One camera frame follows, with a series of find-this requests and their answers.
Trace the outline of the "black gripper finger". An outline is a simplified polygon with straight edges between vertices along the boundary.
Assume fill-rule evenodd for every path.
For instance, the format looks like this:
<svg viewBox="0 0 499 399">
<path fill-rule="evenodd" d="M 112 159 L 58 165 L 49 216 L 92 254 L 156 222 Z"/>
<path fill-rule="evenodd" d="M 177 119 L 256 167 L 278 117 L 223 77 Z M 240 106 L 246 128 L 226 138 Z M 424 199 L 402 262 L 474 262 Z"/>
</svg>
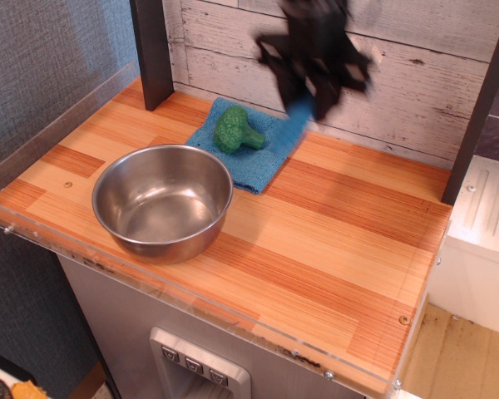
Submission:
<svg viewBox="0 0 499 399">
<path fill-rule="evenodd" d="M 304 80 L 295 73 L 286 71 L 277 73 L 276 82 L 281 101 L 287 112 L 290 112 L 299 102 L 312 99 L 312 94 Z"/>
<path fill-rule="evenodd" d="M 315 81 L 314 119 L 322 121 L 328 112 L 338 104 L 343 83 L 341 81 Z"/>
</svg>

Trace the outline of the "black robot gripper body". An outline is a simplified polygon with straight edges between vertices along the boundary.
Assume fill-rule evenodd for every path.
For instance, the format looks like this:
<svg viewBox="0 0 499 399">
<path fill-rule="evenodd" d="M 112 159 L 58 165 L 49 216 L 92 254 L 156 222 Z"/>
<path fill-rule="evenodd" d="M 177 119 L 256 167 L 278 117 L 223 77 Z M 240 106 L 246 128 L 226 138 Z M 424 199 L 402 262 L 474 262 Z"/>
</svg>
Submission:
<svg viewBox="0 0 499 399">
<path fill-rule="evenodd" d="M 277 73 L 286 71 L 300 76 L 306 86 L 315 81 L 341 81 L 343 88 L 368 89 L 371 59 L 346 33 L 347 1 L 280 1 L 279 7 L 286 17 L 287 32 L 255 37 L 261 51 L 259 63 L 266 65 L 275 79 Z"/>
</svg>

